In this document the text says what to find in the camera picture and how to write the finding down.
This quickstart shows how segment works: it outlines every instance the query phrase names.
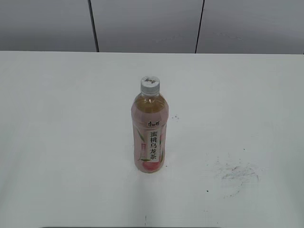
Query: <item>bottle cap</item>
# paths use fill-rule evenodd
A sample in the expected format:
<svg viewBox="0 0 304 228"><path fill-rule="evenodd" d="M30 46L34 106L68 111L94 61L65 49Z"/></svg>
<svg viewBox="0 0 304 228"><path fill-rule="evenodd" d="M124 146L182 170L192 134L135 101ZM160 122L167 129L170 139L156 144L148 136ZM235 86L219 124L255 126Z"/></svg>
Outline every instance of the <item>bottle cap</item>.
<svg viewBox="0 0 304 228"><path fill-rule="evenodd" d="M146 76L141 80L141 92L146 96L156 96L160 93L160 80L155 76Z"/></svg>

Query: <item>plastic bottle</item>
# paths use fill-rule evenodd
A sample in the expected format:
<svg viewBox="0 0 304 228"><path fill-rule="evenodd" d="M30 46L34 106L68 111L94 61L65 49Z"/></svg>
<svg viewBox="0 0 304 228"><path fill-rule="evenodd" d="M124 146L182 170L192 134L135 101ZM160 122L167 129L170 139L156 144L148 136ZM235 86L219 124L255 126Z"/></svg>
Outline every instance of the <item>plastic bottle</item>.
<svg viewBox="0 0 304 228"><path fill-rule="evenodd" d="M141 93L131 109L134 136L134 163L147 173L159 170L165 160L165 142L169 107L160 95L160 81L146 76L141 80Z"/></svg>

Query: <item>bottle neck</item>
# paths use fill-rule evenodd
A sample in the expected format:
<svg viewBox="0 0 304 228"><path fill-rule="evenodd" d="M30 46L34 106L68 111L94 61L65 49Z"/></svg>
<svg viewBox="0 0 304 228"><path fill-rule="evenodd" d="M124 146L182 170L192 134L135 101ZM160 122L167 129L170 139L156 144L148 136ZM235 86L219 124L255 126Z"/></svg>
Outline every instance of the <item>bottle neck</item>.
<svg viewBox="0 0 304 228"><path fill-rule="evenodd" d="M146 98L153 98L153 97L157 98L157 97L159 97L159 95L160 95L160 92L157 92L155 94L147 94L147 93L144 93L143 91L141 92L141 96L146 97Z"/></svg>

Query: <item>brand logo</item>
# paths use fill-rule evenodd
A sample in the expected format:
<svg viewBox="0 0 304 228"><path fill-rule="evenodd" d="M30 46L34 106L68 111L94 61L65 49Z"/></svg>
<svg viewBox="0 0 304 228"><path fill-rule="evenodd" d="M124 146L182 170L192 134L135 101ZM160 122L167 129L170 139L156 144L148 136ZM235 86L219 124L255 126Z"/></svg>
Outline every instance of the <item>brand logo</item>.
<svg viewBox="0 0 304 228"><path fill-rule="evenodd" d="M152 121L149 121L148 122L148 126L149 127L155 127L155 126L159 126L160 125L160 122L159 121L157 121L157 122L152 122Z"/></svg>
<svg viewBox="0 0 304 228"><path fill-rule="evenodd" d="M155 83L156 81L147 78L147 79L145 80L145 82L151 82L151 84L153 84L153 83Z"/></svg>

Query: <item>white table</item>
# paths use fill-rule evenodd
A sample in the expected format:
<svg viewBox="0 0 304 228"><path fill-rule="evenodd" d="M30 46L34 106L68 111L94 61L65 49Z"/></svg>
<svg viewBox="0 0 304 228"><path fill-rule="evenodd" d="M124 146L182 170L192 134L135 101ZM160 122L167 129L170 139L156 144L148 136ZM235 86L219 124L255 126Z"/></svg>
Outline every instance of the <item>white table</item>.
<svg viewBox="0 0 304 228"><path fill-rule="evenodd" d="M304 56L0 52L0 227L304 227ZM166 161L133 164L145 75Z"/></svg>

